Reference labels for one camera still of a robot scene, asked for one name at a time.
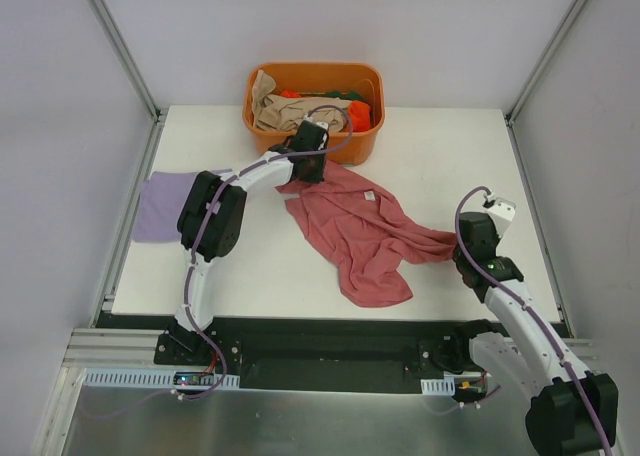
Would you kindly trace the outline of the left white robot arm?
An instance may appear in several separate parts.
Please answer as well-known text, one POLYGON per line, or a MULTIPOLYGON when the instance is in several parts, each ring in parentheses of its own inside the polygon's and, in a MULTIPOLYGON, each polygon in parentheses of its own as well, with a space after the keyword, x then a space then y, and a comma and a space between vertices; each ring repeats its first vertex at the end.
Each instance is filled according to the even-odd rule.
POLYGON ((237 244, 248 196, 292 181, 323 179, 329 125, 306 116, 293 136, 270 147, 259 159, 229 176, 197 174, 177 222, 187 254, 187 271, 178 309, 158 337, 154 362, 205 365, 220 357, 211 347, 215 317, 213 269, 237 244))

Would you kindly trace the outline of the pink t shirt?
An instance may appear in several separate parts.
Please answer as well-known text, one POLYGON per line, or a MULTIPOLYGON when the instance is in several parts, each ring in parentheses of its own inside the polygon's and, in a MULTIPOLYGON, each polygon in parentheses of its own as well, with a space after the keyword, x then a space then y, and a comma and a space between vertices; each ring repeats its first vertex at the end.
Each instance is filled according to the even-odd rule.
POLYGON ((398 268, 452 258, 456 236, 415 223, 395 196, 369 179, 328 162, 317 184, 292 181, 277 190, 306 241, 338 273, 340 291, 363 308, 413 298, 398 268))

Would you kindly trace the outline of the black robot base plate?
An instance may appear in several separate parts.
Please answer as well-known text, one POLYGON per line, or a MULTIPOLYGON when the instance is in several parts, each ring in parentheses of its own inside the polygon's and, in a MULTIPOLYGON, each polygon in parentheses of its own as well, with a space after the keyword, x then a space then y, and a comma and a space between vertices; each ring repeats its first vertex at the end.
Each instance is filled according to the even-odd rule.
POLYGON ((476 372, 461 346, 473 330, 504 334, 486 319, 374 321, 217 317, 201 334, 169 316, 101 315, 100 329, 157 330, 161 366, 228 374, 243 389, 418 394, 424 380, 476 372))

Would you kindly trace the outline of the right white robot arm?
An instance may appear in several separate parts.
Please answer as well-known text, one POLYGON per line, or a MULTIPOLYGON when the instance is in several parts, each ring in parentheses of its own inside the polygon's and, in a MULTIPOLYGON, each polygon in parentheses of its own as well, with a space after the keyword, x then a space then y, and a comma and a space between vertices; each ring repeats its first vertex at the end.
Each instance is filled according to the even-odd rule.
POLYGON ((538 454, 612 454, 619 397, 613 379, 590 369, 540 316, 518 267, 498 255, 500 236, 489 214, 457 212, 455 229, 463 283, 512 341, 491 332, 465 336, 450 345, 452 363, 466 371, 478 365, 521 393, 538 454))

